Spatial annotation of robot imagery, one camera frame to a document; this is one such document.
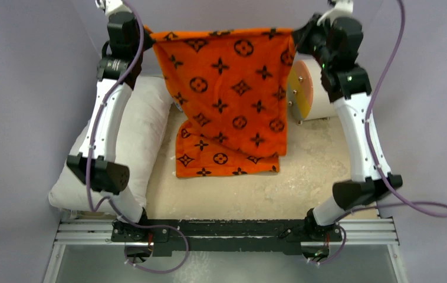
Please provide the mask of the white pillow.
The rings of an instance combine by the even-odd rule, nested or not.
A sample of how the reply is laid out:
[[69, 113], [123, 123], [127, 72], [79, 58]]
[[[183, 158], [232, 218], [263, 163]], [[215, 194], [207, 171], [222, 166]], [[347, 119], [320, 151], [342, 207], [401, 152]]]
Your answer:
[[[116, 144], [116, 162], [130, 170], [127, 196], [146, 206], [146, 190], [161, 147], [170, 106], [164, 79], [140, 76], [123, 112]], [[88, 211], [86, 188], [68, 167], [48, 194], [49, 203], [59, 209]]]

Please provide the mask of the orange patterned pillowcase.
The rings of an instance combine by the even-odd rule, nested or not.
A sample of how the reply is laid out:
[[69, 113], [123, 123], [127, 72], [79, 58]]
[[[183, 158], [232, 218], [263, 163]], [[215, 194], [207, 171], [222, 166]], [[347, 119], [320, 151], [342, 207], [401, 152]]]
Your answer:
[[149, 32], [166, 88], [186, 116], [180, 178], [278, 173], [287, 153], [291, 28]]

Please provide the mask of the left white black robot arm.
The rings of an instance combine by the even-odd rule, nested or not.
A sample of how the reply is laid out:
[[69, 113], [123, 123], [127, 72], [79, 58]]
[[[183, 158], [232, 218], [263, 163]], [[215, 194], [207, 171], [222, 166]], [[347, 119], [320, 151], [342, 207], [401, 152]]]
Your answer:
[[134, 241], [149, 235], [142, 221], [144, 209], [129, 196], [130, 170], [118, 164], [116, 141], [126, 104], [142, 71], [146, 32], [133, 12], [108, 15], [109, 40], [102, 47], [97, 65], [97, 94], [85, 139], [76, 155], [69, 155], [67, 167], [86, 187], [89, 208], [95, 212], [107, 201], [120, 221], [128, 223], [126, 233]]

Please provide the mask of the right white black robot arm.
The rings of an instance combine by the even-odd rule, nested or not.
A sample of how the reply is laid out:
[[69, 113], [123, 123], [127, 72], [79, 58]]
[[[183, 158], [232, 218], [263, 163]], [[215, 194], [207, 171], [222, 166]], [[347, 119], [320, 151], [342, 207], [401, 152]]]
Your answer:
[[297, 51], [314, 57], [321, 68], [321, 84], [341, 121], [350, 154], [351, 178], [334, 183], [332, 195], [307, 212], [305, 234], [318, 240], [352, 209], [385, 198], [390, 194], [387, 186], [398, 189], [403, 180], [383, 157], [369, 109], [369, 76], [356, 63], [363, 40], [361, 23], [351, 16], [330, 20], [314, 14], [292, 36]]

